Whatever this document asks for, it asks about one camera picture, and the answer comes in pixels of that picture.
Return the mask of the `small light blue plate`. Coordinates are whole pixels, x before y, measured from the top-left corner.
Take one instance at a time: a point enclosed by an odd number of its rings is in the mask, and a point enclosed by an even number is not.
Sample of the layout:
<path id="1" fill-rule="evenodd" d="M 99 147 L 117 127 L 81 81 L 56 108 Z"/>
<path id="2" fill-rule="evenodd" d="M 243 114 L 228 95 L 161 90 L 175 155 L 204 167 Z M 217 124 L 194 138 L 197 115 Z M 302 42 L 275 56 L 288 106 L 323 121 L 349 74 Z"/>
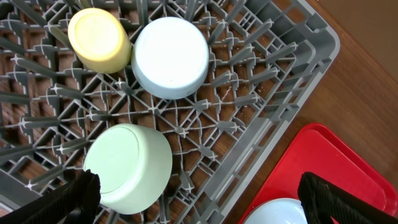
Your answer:
<path id="1" fill-rule="evenodd" d="M 140 86 L 151 95 L 178 100 L 203 84 L 209 56 L 207 41 L 195 25 L 177 17 L 162 17 L 139 34 L 131 67 Z"/>

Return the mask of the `red plastic tray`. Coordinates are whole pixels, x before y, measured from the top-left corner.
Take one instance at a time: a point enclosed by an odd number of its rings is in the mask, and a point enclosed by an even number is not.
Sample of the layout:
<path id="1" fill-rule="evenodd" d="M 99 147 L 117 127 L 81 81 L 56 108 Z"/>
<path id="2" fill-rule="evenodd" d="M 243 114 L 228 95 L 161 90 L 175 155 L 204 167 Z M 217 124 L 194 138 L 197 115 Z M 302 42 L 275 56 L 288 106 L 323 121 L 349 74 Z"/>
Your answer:
<path id="1" fill-rule="evenodd" d="M 268 201 L 297 199 L 300 178 L 306 171 L 385 213 L 397 214 L 397 192 L 393 185 L 330 129 L 311 123 L 298 132 L 239 222 L 244 223 L 257 207 Z"/>

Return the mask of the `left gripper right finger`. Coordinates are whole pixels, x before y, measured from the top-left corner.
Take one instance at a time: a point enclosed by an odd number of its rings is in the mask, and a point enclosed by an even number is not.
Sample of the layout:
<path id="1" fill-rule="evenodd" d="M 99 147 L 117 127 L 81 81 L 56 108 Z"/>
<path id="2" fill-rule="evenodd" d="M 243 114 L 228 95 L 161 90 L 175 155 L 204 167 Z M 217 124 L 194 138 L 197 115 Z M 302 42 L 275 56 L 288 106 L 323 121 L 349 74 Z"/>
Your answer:
<path id="1" fill-rule="evenodd" d="M 308 224 L 397 224 L 397 218 L 313 172 L 302 174 L 297 194 Z"/>

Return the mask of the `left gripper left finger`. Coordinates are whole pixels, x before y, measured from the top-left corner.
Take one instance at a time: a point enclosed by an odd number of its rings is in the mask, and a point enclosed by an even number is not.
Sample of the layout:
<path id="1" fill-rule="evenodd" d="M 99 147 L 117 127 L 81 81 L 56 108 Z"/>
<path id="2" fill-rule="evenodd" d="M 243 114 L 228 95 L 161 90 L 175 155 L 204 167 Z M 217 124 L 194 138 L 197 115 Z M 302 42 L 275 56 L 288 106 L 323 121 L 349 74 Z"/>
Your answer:
<path id="1" fill-rule="evenodd" d="M 1 223 L 92 224 L 100 199 L 99 175 L 86 170 L 74 181 L 1 217 Z"/>

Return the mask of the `mint green bowl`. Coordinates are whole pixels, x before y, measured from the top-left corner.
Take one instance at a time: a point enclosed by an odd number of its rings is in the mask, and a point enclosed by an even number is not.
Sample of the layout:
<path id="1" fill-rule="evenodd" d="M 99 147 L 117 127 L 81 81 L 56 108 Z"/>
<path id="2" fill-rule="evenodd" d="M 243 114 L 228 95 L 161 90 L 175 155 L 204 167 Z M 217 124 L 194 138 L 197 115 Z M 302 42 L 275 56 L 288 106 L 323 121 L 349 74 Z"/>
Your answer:
<path id="1" fill-rule="evenodd" d="M 117 124 L 95 139 L 83 169 L 99 176 L 100 204 L 131 215 L 149 208 L 164 192 L 172 171 L 172 150 L 155 129 Z"/>

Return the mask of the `grey dishwasher rack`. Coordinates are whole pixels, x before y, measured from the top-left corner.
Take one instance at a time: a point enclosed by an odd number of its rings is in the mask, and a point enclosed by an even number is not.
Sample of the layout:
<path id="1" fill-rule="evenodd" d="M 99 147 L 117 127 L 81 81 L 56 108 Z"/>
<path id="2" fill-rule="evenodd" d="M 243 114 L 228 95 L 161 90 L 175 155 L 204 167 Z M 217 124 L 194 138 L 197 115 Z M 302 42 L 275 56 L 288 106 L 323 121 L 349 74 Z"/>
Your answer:
<path id="1" fill-rule="evenodd" d="M 199 89 L 179 100 L 146 92 L 130 67 L 86 68 L 67 46 L 79 10 L 107 10 L 136 41 L 161 17 L 192 22 L 209 42 Z M 340 49 L 306 1 L 1 2 L 1 210 L 76 177 L 94 140 L 116 124 L 160 131 L 172 149 L 165 192 L 96 223 L 221 223 Z"/>

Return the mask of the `yellow plastic cup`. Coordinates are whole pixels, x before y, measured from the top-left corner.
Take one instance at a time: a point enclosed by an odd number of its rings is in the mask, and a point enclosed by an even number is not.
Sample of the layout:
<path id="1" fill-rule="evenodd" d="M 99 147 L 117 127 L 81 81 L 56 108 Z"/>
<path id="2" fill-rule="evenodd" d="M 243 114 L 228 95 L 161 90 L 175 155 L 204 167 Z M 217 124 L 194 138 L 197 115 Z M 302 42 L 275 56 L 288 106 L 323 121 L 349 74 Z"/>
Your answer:
<path id="1" fill-rule="evenodd" d="M 103 9 L 87 8 L 72 16 L 68 39 L 80 61 L 98 73 L 118 72 L 131 58 L 131 42 L 124 27 Z"/>

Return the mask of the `large light blue plate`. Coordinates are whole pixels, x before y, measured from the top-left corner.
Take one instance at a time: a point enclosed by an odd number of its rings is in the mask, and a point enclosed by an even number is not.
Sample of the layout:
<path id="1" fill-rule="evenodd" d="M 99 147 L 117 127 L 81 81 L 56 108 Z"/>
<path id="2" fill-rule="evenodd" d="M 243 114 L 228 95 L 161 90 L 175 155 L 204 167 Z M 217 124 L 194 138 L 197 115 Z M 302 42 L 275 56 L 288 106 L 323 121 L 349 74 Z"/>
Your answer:
<path id="1" fill-rule="evenodd" d="M 301 201 L 293 198 L 270 200 L 254 209 L 244 224 L 307 224 Z"/>

